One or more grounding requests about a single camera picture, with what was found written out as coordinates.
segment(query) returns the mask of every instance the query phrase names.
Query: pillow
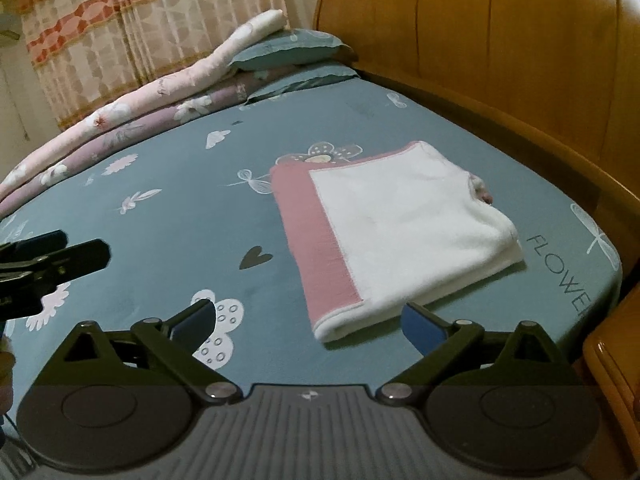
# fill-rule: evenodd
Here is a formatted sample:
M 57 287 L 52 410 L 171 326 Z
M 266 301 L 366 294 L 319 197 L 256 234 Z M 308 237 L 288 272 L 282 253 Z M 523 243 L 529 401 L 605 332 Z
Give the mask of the pillow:
M 260 77 L 260 72 L 256 72 L 255 76 Z M 269 97 L 284 94 L 285 92 L 331 85 L 332 83 L 354 77 L 359 77 L 354 69 L 337 61 L 315 63 L 305 66 L 293 74 L 286 75 L 276 81 L 268 83 L 249 95 L 246 102 L 255 103 Z
M 271 34 L 236 54 L 230 67 L 246 71 L 268 70 L 285 65 L 305 65 L 324 61 L 340 51 L 353 55 L 353 50 L 327 32 L 294 28 Z

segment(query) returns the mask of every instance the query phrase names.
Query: fitted sheet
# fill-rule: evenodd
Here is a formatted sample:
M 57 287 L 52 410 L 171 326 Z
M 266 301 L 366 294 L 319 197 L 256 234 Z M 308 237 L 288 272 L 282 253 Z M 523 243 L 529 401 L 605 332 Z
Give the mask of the fitted sheet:
M 253 383 L 377 388 L 416 362 L 420 354 L 398 318 L 326 346 L 316 341 L 266 176 L 289 154 L 310 164 L 357 160 L 413 140 L 485 181 L 525 253 L 524 263 L 437 301 L 434 311 L 488 330 L 536 320 L 563 351 L 575 349 L 584 323 L 617 299 L 620 261 L 606 237 L 533 171 L 356 78 L 199 118 L 57 184 L 6 218 L 0 242 L 62 229 L 70 244 L 102 238 L 112 251 L 107 269 L 60 286 L 43 314 L 8 325 L 17 356 L 13 413 L 79 321 L 122 330 L 204 297 L 224 319 L 198 358 L 245 391 Z

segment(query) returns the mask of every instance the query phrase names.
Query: patterned curtain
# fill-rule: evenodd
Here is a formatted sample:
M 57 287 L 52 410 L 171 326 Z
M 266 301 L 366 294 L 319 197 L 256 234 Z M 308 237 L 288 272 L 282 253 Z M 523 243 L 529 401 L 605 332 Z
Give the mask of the patterned curtain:
M 208 56 L 284 0 L 14 0 L 31 62 L 61 128 Z

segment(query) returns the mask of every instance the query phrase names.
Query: folded quilt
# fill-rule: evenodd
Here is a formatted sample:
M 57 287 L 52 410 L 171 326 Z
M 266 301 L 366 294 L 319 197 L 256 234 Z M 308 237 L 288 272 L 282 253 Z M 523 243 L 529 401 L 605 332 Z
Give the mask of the folded quilt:
M 356 163 L 278 164 L 271 188 L 322 342 L 523 259 L 481 179 L 426 142 Z
M 286 22 L 282 10 L 267 10 L 238 27 L 209 56 L 183 70 L 158 78 L 119 97 L 113 103 L 99 108 L 84 120 L 34 150 L 18 164 L 0 184 L 0 200 L 89 140 L 156 108 L 186 99 L 215 84 L 227 74 L 229 62 L 236 54 L 280 30 Z
M 159 108 L 82 145 L 59 163 L 36 175 L 0 201 L 0 219 L 15 212 L 49 187 L 87 170 L 108 156 L 199 117 L 244 103 L 253 92 L 296 68 L 242 72 L 214 85 L 202 95 Z

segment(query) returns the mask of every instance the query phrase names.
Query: wooden bed frame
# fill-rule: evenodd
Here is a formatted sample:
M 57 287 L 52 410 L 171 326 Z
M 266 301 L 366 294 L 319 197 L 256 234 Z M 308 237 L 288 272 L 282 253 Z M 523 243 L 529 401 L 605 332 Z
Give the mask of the wooden bed frame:
M 640 256 L 640 0 L 318 0 L 354 68 L 487 140 Z

